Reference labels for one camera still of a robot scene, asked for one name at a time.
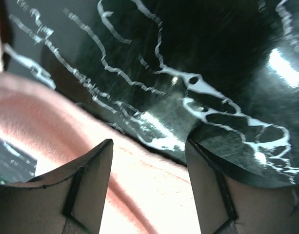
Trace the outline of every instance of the pink fabric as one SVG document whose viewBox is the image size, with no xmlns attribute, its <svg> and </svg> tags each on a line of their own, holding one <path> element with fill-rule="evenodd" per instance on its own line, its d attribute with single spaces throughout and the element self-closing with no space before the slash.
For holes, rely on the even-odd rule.
<svg viewBox="0 0 299 234">
<path fill-rule="evenodd" d="M 1 46 L 0 137 L 38 160 L 37 175 L 111 138 L 114 158 L 100 233 L 200 233 L 185 168 L 149 153 L 45 86 L 2 73 Z"/>
</svg>

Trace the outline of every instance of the white streak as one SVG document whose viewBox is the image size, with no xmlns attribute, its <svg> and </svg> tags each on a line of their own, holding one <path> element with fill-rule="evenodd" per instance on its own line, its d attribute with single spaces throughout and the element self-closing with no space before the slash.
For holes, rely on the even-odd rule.
<svg viewBox="0 0 299 234">
<path fill-rule="evenodd" d="M 276 12 L 281 17 L 284 38 L 290 42 L 291 46 L 294 47 L 295 52 L 299 53 L 299 39 L 292 33 L 292 14 L 287 11 L 286 7 L 284 6 L 286 2 L 288 2 L 288 0 L 281 0 L 280 3 L 276 6 Z"/>
<path fill-rule="evenodd" d="M 111 17 L 114 12 L 112 11 L 104 11 L 104 7 L 102 5 L 102 0 L 97 3 L 97 11 L 100 15 L 102 23 L 108 28 L 111 34 L 120 42 L 130 44 L 132 40 L 124 39 L 114 28 L 112 23 L 108 20 L 108 17 Z"/>
<path fill-rule="evenodd" d="M 10 19 L 13 20 L 13 22 L 15 22 L 17 24 L 17 26 L 23 30 L 24 32 L 26 32 L 27 34 L 29 34 L 29 36 L 36 42 L 39 43 L 41 41 L 44 42 L 44 44 L 49 48 L 49 50 L 54 54 L 54 56 L 58 59 L 58 61 L 71 73 L 73 74 L 79 81 L 79 83 L 81 83 L 83 85 L 83 87 L 87 88 L 89 93 L 92 95 L 92 100 L 95 101 L 97 104 L 99 104 L 100 106 L 110 110 L 112 113 L 116 113 L 117 111 L 115 109 L 113 109 L 112 107 L 106 105 L 105 103 L 103 103 L 102 101 L 100 101 L 98 99 L 98 97 L 104 97 L 107 98 L 110 102 L 110 95 L 108 93 L 105 92 L 101 92 L 99 90 L 98 87 L 96 87 L 96 85 L 91 83 L 91 79 L 88 78 L 86 75 L 82 74 L 79 72 L 78 69 L 73 68 L 72 66 L 70 66 L 69 63 L 67 63 L 63 57 L 60 55 L 58 48 L 56 48 L 52 42 L 48 39 L 44 39 L 44 38 L 40 38 L 39 36 L 35 35 L 33 33 L 33 31 L 29 28 L 27 28 L 18 18 L 16 18 L 14 15 L 10 16 Z"/>
<path fill-rule="evenodd" d="M 266 3 L 264 0 L 260 0 L 258 2 L 258 5 L 259 5 L 259 11 L 262 11 L 265 8 Z"/>
<path fill-rule="evenodd" d="M 105 49 L 104 45 L 102 44 L 101 40 L 99 39 L 99 37 L 94 34 L 94 32 L 92 31 L 92 29 L 89 26 L 82 23 L 82 21 L 78 18 L 78 16 L 71 13 L 68 9 L 65 9 L 64 13 L 68 16 L 69 19 L 74 21 L 77 24 L 77 26 L 79 26 L 80 29 L 82 29 L 84 32 L 86 32 L 92 38 L 92 40 L 96 43 L 96 45 L 99 47 L 99 49 L 102 53 L 101 63 L 103 64 L 105 70 L 107 70 L 109 72 L 117 73 L 118 76 L 120 75 L 121 77 L 123 77 L 129 85 L 140 86 L 145 91 L 151 91 L 152 93 L 156 93 L 159 95 L 165 95 L 165 92 L 156 90 L 153 87 L 146 87 L 141 82 L 132 81 L 129 78 L 129 76 L 124 71 L 122 71 L 120 68 L 109 66 L 109 64 L 106 61 L 106 49 Z"/>
<path fill-rule="evenodd" d="M 139 56 L 139 61 L 140 61 L 141 65 L 143 65 L 143 67 L 144 67 L 145 69 L 148 69 L 148 68 L 149 68 L 148 63 L 144 60 L 144 58 L 143 58 L 141 55 Z"/>
<path fill-rule="evenodd" d="M 54 30 L 52 30 L 42 24 L 42 22 L 40 20 L 41 14 L 37 9 L 32 8 L 30 10 L 30 14 L 31 14 L 31 16 L 34 16 L 36 18 L 35 23 L 38 26 L 37 34 L 39 32 L 43 32 L 43 33 L 45 33 L 45 39 L 48 39 L 53 34 Z"/>
<path fill-rule="evenodd" d="M 51 89 L 56 89 L 54 81 L 51 79 L 51 75 L 43 67 L 31 58 L 19 55 L 9 44 L 4 45 L 4 51 L 15 61 L 20 63 L 22 66 L 30 69 L 31 74 L 39 81 L 46 84 Z"/>
<path fill-rule="evenodd" d="M 116 123 L 107 123 L 107 125 L 113 127 L 114 129 L 120 131 L 122 134 L 125 134 L 124 130 Z"/>
<path fill-rule="evenodd" d="M 29 8 L 28 3 L 24 0 L 17 0 L 17 5 L 23 9 L 23 11 L 26 11 Z"/>
</svg>

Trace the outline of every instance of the pink fleece blanket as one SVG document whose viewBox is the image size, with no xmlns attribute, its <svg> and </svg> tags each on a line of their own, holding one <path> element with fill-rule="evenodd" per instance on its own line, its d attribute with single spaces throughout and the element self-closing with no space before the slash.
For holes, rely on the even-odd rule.
<svg viewBox="0 0 299 234">
<path fill-rule="evenodd" d="M 37 162 L 36 175 L 114 141 L 101 234 L 200 233 L 187 169 L 152 154 L 47 87 L 2 71 L 0 137 Z"/>
</svg>

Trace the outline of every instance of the white marble veining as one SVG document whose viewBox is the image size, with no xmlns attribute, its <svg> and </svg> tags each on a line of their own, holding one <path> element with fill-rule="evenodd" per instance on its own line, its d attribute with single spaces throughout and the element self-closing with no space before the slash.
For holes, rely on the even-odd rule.
<svg viewBox="0 0 299 234">
<path fill-rule="evenodd" d="M 262 147 L 262 148 L 267 149 L 269 151 L 275 150 L 277 147 L 280 147 L 280 146 L 285 147 L 285 150 L 282 151 L 280 154 L 270 157 L 270 158 L 282 160 L 283 164 L 285 165 L 285 166 L 283 166 L 283 168 L 282 167 L 277 167 L 274 163 L 271 163 L 271 162 L 267 162 L 267 163 L 268 163 L 268 166 L 275 169 L 278 173 L 286 175 L 289 178 L 289 181 L 291 183 L 295 183 L 294 182 L 294 177 L 295 177 L 296 174 L 299 174 L 299 168 L 292 167 L 290 159 L 283 158 L 283 156 L 286 155 L 286 153 L 288 153 L 291 150 L 291 144 L 289 143 L 289 139 L 290 139 L 289 131 L 285 127 L 277 126 L 274 123 L 264 123 L 264 122 L 262 122 L 258 119 L 254 119 L 250 116 L 245 115 L 244 113 L 242 113 L 241 108 L 237 104 L 235 104 L 231 99 L 225 97 L 221 92 L 217 91 L 214 87 L 212 87 L 211 85 L 206 83 L 202 79 L 201 74 L 193 74 L 193 73 L 186 73 L 186 72 L 178 71 L 178 70 L 176 70 L 174 68 L 171 68 L 171 67 L 168 67 L 166 64 L 164 64 L 163 56 L 159 51 L 159 47 L 162 43 L 162 21 L 160 20 L 159 17 L 157 17 L 155 14 L 153 14 L 149 11 L 145 7 L 145 5 L 141 2 L 141 0 L 131 0 L 131 1 L 133 1 L 137 5 L 138 9 L 144 15 L 146 15 L 148 18 L 152 19 L 157 24 L 157 27 L 159 29 L 158 42 L 157 42 L 155 53 L 156 53 L 156 57 L 160 61 L 161 70 L 156 71 L 155 73 L 166 73 L 166 74 L 169 74 L 169 75 L 174 76 L 174 77 L 181 77 L 181 78 L 184 79 L 184 82 L 185 82 L 188 90 L 192 90 L 192 91 L 194 91 L 196 93 L 200 93 L 200 94 L 210 94 L 210 95 L 215 96 L 217 98 L 221 98 L 222 103 L 227 102 L 229 105 L 231 105 L 236 110 L 236 113 L 235 114 L 223 113 L 223 112 L 214 110 L 211 107 L 208 108 L 208 111 L 206 111 L 206 112 L 196 111 L 196 110 L 193 110 L 192 108 L 189 107 L 188 104 L 190 102 L 193 102 L 194 100 L 192 100 L 191 98 L 188 98 L 188 97 L 183 99 L 183 105 L 184 105 L 185 109 L 188 112 L 190 112 L 192 115 L 198 117 L 205 124 L 217 126 L 217 127 L 223 128 L 227 131 L 232 131 L 232 132 L 235 132 L 235 133 L 239 134 L 239 136 L 241 137 L 242 143 L 250 146 L 253 149 L 253 151 L 255 152 L 255 154 L 259 152 L 259 147 Z M 193 77 L 198 77 L 199 80 L 195 84 L 190 84 L 189 79 L 191 79 Z M 220 115 L 226 115 L 226 116 L 244 117 L 244 118 L 247 119 L 248 126 L 261 126 L 262 127 L 261 134 L 269 126 L 276 127 L 278 129 L 282 130 L 283 137 L 278 139 L 278 140 L 275 140 L 275 141 L 263 142 L 263 143 L 259 142 L 259 137 L 256 138 L 256 142 L 246 141 L 246 136 L 242 132 L 233 129 L 230 126 L 208 122 L 206 117 L 208 115 L 214 114 L 214 113 L 215 114 L 220 114 Z"/>
<path fill-rule="evenodd" d="M 259 149 L 260 148 L 264 148 L 267 149 L 268 151 L 272 152 L 274 151 L 276 148 L 278 147 L 284 147 L 285 150 L 283 150 L 280 154 L 276 155 L 276 156 L 268 156 L 269 158 L 273 158 L 273 159 L 280 159 L 283 162 L 283 166 L 279 167 L 277 165 L 275 165 L 274 163 L 269 162 L 268 160 L 261 160 L 264 161 L 265 163 L 267 163 L 267 166 L 272 167 L 273 169 L 275 169 L 278 173 L 280 174 L 284 174 L 285 176 L 288 177 L 289 181 L 291 183 L 295 183 L 295 179 L 294 177 L 299 174 L 299 168 L 293 167 L 291 165 L 291 161 L 288 158 L 284 158 L 283 156 L 286 155 L 290 150 L 291 150 L 291 144 L 289 143 L 289 139 L 290 139 L 290 134 L 289 131 L 283 127 L 283 126 L 278 126 L 275 123 L 265 123 L 262 122 L 258 119 L 252 118 L 246 114 L 244 114 L 241 110 L 241 108 L 234 103 L 231 99 L 229 99 L 228 97 L 225 97 L 221 92 L 219 92 L 218 90 L 216 90 L 214 87 L 212 87 L 211 85 L 209 85 L 208 83 L 206 83 L 201 74 L 194 74 L 194 73 L 189 73 L 189 72 L 183 72 L 183 71 L 179 71 L 175 68 L 172 67 L 168 67 L 165 63 L 164 63 L 164 59 L 163 59 L 163 55 L 160 52 L 160 46 L 162 44 L 162 30 L 163 30 L 163 22 L 161 21 L 161 19 L 156 16 L 155 14 L 151 13 L 147 7 L 143 4 L 143 2 L 141 0 L 130 0 L 132 1 L 136 7 L 138 8 L 138 10 L 143 13 L 146 17 L 148 17 L 149 19 L 151 19 L 158 27 L 158 36 L 157 36 L 157 45 L 155 48 L 155 55 L 159 60 L 159 66 L 160 69 L 159 71 L 153 71 L 153 74 L 168 74 L 172 77 L 177 77 L 177 78 L 181 78 L 183 79 L 186 87 L 188 90 L 191 90 L 195 93 L 198 94 L 208 94 L 208 95 L 212 95 L 214 97 L 220 98 L 222 100 L 222 103 L 228 103 L 230 106 L 232 106 L 235 109 L 235 114 L 230 114 L 230 113 L 226 113 L 226 112 L 220 112 L 217 111 L 211 107 L 208 108 L 207 111 L 198 111 L 198 110 L 194 110 L 189 106 L 189 103 L 194 102 L 193 99 L 191 98 L 184 98 L 182 100 L 182 104 L 183 107 L 193 116 L 199 118 L 202 122 L 204 122 L 205 124 L 209 124 L 209 125 L 213 125 L 213 126 L 217 126 L 220 128 L 223 128 L 227 131 L 231 131 L 234 133 L 237 133 L 242 140 L 243 144 L 246 144 L 248 146 L 251 147 L 251 149 L 255 152 L 255 154 L 259 154 L 259 157 L 261 154 Z M 291 33 L 291 14 L 285 9 L 285 7 L 283 6 L 283 4 L 285 2 L 287 2 L 288 0 L 282 0 L 281 3 L 277 6 L 276 11 L 279 13 L 279 15 L 282 17 L 282 22 L 283 22 L 283 29 L 284 29 L 284 33 L 285 36 L 289 37 L 290 33 Z M 25 6 L 24 10 L 28 11 L 29 6 Z M 101 20 L 103 22 L 103 24 L 107 27 L 107 29 L 112 33 L 112 35 L 120 42 L 122 43 L 130 43 L 131 40 L 128 39 L 124 39 L 115 29 L 114 26 L 110 23 L 110 21 L 107 19 L 108 17 L 113 15 L 113 12 L 105 12 L 102 6 L 102 0 L 100 0 L 98 2 L 97 5 L 97 11 L 101 17 Z M 126 74 L 124 73 L 124 71 L 122 71 L 121 69 L 117 68 L 117 67 L 112 67 L 110 66 L 105 57 L 106 57 L 106 50 L 105 47 L 102 43 L 102 41 L 99 39 L 99 37 L 96 35 L 96 33 L 93 32 L 93 30 L 88 26 L 85 25 L 77 15 L 75 15 L 74 13 L 70 12 L 68 9 L 65 9 L 63 12 L 71 21 L 73 21 L 81 30 L 83 30 L 84 32 L 86 32 L 91 39 L 96 43 L 96 45 L 99 47 L 100 51 L 102 52 L 102 58 L 101 58 L 101 63 L 103 64 L 105 70 L 112 72 L 112 73 L 117 73 L 118 76 L 120 76 L 121 78 L 123 78 L 127 84 L 129 85 L 136 85 L 141 87 L 144 91 L 150 91 L 152 93 L 156 93 L 158 95 L 164 95 L 165 93 L 163 91 L 159 91 L 153 87 L 146 87 L 143 83 L 141 82 L 135 82 L 132 81 L 132 79 Z M 40 13 L 38 12 L 37 9 L 32 8 L 30 9 L 30 14 L 31 17 L 35 18 L 35 24 L 38 27 L 37 31 L 33 31 L 29 28 L 27 28 L 17 17 L 15 17 L 14 15 L 10 15 L 10 19 L 24 32 L 26 32 L 33 40 L 35 43 L 44 43 L 49 49 L 50 51 L 56 56 L 56 58 L 58 59 L 58 61 L 60 63 L 62 63 L 67 69 L 68 71 L 70 71 L 73 76 L 75 78 L 78 79 L 79 83 L 81 83 L 84 87 L 87 88 L 87 90 L 91 93 L 92 95 L 92 100 L 95 101 L 97 104 L 99 104 L 100 106 L 104 107 L 105 109 L 110 110 L 112 113 L 117 113 L 119 114 L 119 116 L 122 117 L 123 122 L 128 126 L 130 122 L 136 123 L 138 124 L 140 127 L 142 127 L 142 129 L 146 132 L 149 131 L 149 129 L 145 129 L 147 128 L 145 126 L 145 124 L 148 124 L 148 121 L 146 119 L 146 116 L 144 115 L 144 113 L 141 113 L 139 110 L 137 110 L 135 107 L 124 103 L 122 101 L 112 101 L 110 95 L 108 93 L 105 93 L 103 91 L 101 91 L 98 86 L 96 84 L 92 84 L 92 81 L 90 78 L 88 78 L 86 75 L 80 73 L 80 71 L 77 68 L 73 68 L 70 64 L 68 64 L 64 59 L 63 56 L 59 53 L 59 49 L 57 47 L 55 47 L 52 42 L 50 41 L 50 37 L 51 35 L 55 34 L 54 30 L 50 29 L 49 27 L 43 25 L 40 22 Z M 43 37 L 38 35 L 39 32 L 43 32 L 44 35 Z M 146 68 L 146 69 L 150 69 L 150 64 L 148 64 L 143 57 L 139 56 L 139 61 L 140 63 Z M 189 82 L 189 80 L 191 78 L 197 77 L 198 81 L 195 84 L 191 84 Z M 108 100 L 109 103 L 115 104 L 118 109 L 114 109 L 113 107 L 107 105 L 106 103 L 104 103 L 103 101 L 101 101 L 101 98 L 106 98 Z M 132 110 L 135 114 L 134 115 L 130 115 L 128 114 L 127 110 Z M 265 131 L 266 128 L 273 126 L 275 128 L 280 129 L 283 132 L 283 137 L 278 139 L 278 140 L 274 140 L 274 141 L 269 141 L 269 142 L 259 142 L 259 135 L 256 137 L 256 141 L 255 142 L 249 142 L 246 139 L 246 136 L 244 133 L 233 129 L 230 126 L 227 125 L 222 125 L 222 124 L 217 124 L 217 123 L 212 123 L 209 122 L 207 120 L 207 116 L 210 114 L 220 114 L 220 115 L 224 115 L 224 116 L 233 116 L 233 117 L 243 117 L 247 119 L 247 125 L 248 126 L 261 126 L 262 127 L 262 131 L 260 132 L 260 135 L 263 134 L 263 132 Z M 164 138 L 156 138 L 154 139 L 152 142 L 147 142 L 145 141 L 142 136 L 132 127 L 130 127 L 130 129 L 134 132 L 134 134 L 138 137 L 138 139 L 153 148 L 156 149 L 160 149 L 160 150 L 174 150 L 174 146 L 175 145 L 179 145 L 180 143 L 178 143 L 176 141 L 176 137 L 171 133 L 171 132 L 165 132 L 164 129 L 160 129 L 161 133 L 163 133 L 163 135 L 165 136 Z"/>
<path fill-rule="evenodd" d="M 27 11 L 29 8 L 29 4 L 25 0 L 17 0 L 17 5 L 23 9 L 23 11 Z"/>
<path fill-rule="evenodd" d="M 265 0 L 258 1 L 259 11 L 264 10 L 265 9 L 265 5 L 266 5 Z"/>
<path fill-rule="evenodd" d="M 14 147 L 12 147 L 9 143 L 7 143 L 6 141 L 4 141 L 3 139 L 0 138 L 0 145 L 3 146 L 3 150 L 7 151 L 8 153 L 10 153 L 11 155 L 13 155 L 15 158 L 17 158 L 17 160 L 10 160 L 9 162 L 5 161 L 5 160 L 1 160 L 0 159 L 0 164 L 7 169 L 8 171 L 10 171 L 13 174 L 13 180 L 17 181 L 18 179 L 22 182 L 25 182 L 25 179 L 23 178 L 23 176 L 21 175 L 21 173 L 16 170 L 15 168 L 18 167 L 18 165 L 20 164 L 19 161 L 22 161 L 28 165 L 33 165 L 34 163 L 25 158 L 21 153 L 19 153 L 16 149 L 14 149 Z M 34 176 L 34 172 L 32 171 L 28 171 L 30 176 Z"/>
<path fill-rule="evenodd" d="M 125 134 L 124 130 L 117 123 L 107 123 L 107 125 L 113 127 L 114 129 L 118 130 L 122 134 Z"/>
<path fill-rule="evenodd" d="M 114 12 L 112 11 L 104 11 L 104 7 L 102 5 L 102 0 L 100 0 L 97 4 L 97 11 L 100 15 L 102 23 L 108 28 L 108 30 L 112 33 L 112 35 L 120 42 L 130 44 L 132 40 L 124 39 L 114 28 L 112 23 L 109 21 L 109 17 L 112 16 Z"/>
<path fill-rule="evenodd" d="M 299 53 L 299 34 L 293 34 L 292 14 L 285 7 L 285 4 L 287 2 L 288 0 L 281 0 L 280 3 L 276 6 L 275 10 L 281 17 L 284 38 L 289 41 L 294 50 Z"/>
<path fill-rule="evenodd" d="M 4 51 L 10 57 L 12 57 L 16 62 L 20 63 L 22 66 L 30 69 L 31 74 L 41 81 L 42 83 L 46 84 L 51 89 L 56 89 L 56 85 L 54 81 L 51 79 L 51 74 L 47 72 L 43 67 L 41 67 L 37 62 L 34 60 L 25 57 L 23 55 L 19 55 L 9 44 L 4 45 Z"/>
</svg>

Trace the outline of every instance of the black marbled surface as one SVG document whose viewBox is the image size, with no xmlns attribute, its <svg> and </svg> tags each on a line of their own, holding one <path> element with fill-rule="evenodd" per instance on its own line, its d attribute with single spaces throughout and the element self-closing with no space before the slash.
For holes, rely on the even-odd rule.
<svg viewBox="0 0 299 234">
<path fill-rule="evenodd" d="M 35 175 L 37 161 L 0 139 L 0 183 L 27 182 Z"/>
<path fill-rule="evenodd" d="M 299 0 L 6 0 L 7 70 L 185 163 L 299 183 Z"/>
</svg>

